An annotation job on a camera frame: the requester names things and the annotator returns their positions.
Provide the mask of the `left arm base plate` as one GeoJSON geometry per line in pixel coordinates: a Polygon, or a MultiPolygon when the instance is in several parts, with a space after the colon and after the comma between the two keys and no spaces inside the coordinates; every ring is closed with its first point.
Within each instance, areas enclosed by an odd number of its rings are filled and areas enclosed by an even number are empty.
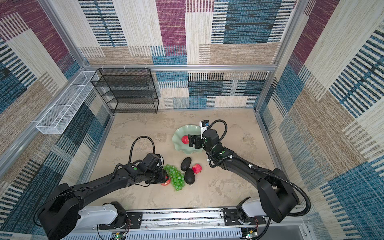
{"type": "Polygon", "coordinates": [[[109,225],[99,225],[99,230],[128,230],[139,229],[142,224],[143,212],[128,212],[124,217],[119,217],[109,225]]]}

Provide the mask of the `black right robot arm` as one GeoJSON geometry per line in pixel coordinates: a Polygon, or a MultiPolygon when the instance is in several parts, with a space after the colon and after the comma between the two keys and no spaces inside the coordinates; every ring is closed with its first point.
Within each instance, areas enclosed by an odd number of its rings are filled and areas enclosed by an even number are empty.
{"type": "Polygon", "coordinates": [[[235,173],[257,188],[261,208],[271,220],[280,223],[287,216],[301,217],[308,212],[293,211],[299,203],[296,192],[303,191],[281,170],[265,169],[243,159],[219,142],[217,131],[206,130],[202,135],[188,135],[188,139],[190,147],[206,152],[210,167],[235,173]]]}

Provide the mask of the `green grape bunch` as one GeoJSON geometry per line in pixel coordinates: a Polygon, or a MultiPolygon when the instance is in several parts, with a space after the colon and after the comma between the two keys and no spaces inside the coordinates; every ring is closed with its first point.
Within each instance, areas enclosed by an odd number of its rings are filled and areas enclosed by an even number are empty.
{"type": "Polygon", "coordinates": [[[166,165],[164,167],[169,178],[171,178],[171,183],[169,185],[173,186],[175,191],[181,191],[185,186],[184,174],[173,165],[166,165]]]}

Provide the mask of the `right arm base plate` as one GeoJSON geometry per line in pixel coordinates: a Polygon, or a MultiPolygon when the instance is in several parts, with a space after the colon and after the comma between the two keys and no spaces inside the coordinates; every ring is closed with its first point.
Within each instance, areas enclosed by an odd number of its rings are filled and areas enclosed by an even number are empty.
{"type": "Polygon", "coordinates": [[[263,216],[248,217],[243,210],[223,208],[220,216],[224,219],[226,226],[235,225],[265,225],[266,218],[263,216]]]}

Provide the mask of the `red apple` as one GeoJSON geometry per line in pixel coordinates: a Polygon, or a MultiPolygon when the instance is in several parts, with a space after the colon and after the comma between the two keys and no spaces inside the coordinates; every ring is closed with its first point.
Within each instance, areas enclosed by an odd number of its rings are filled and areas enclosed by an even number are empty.
{"type": "Polygon", "coordinates": [[[199,164],[195,164],[192,167],[192,170],[193,170],[194,174],[199,174],[202,171],[202,166],[199,164]]]}
{"type": "Polygon", "coordinates": [[[168,178],[164,183],[161,183],[162,186],[168,186],[171,183],[171,178],[168,178]]]}
{"type": "Polygon", "coordinates": [[[189,140],[189,136],[188,136],[188,135],[183,136],[183,137],[181,138],[181,141],[182,141],[183,144],[188,145],[189,142],[190,142],[190,140],[189,140]]]}

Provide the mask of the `dark avocado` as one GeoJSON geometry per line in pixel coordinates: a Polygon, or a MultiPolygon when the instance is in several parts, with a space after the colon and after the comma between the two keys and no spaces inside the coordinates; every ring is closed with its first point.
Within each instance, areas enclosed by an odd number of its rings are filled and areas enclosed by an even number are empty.
{"type": "Polygon", "coordinates": [[[191,166],[192,159],[190,157],[185,158],[181,163],[181,170],[186,172],[191,166]]]}
{"type": "Polygon", "coordinates": [[[184,179],[188,185],[192,185],[195,183],[196,177],[193,169],[189,168],[186,170],[184,179]]]}

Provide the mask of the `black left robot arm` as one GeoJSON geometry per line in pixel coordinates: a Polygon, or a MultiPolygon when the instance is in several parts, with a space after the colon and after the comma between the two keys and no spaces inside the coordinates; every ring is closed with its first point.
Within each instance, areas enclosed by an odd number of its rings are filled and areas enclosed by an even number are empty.
{"type": "Polygon", "coordinates": [[[142,182],[162,184],[168,179],[162,156],[149,153],[143,160],[118,164],[113,173],[91,182],[71,187],[60,184],[37,210],[37,218],[49,240],[60,240],[80,222],[79,211],[95,200],[142,182]]]}

